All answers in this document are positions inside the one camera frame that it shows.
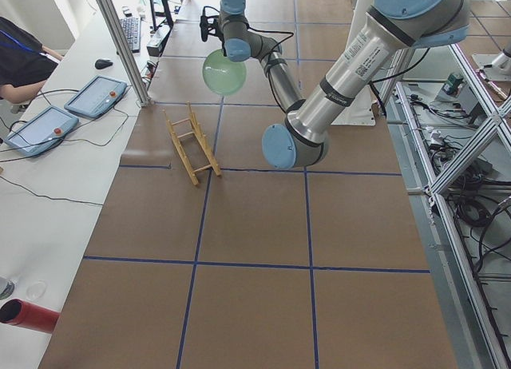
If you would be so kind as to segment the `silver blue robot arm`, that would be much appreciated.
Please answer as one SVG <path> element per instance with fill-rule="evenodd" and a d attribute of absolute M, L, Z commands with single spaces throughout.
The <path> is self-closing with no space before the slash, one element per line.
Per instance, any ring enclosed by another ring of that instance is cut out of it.
<path fill-rule="evenodd" d="M 255 58 L 272 84 L 286 117 L 262 138 L 263 155 L 277 169 L 320 162 L 328 150 L 327 130 L 368 85 L 390 56 L 407 48 L 462 41 L 468 32 L 471 0 L 374 0 L 366 23 L 308 98 L 288 74 L 277 42 L 250 32 L 246 0 L 220 0 L 216 34 L 233 62 Z"/>

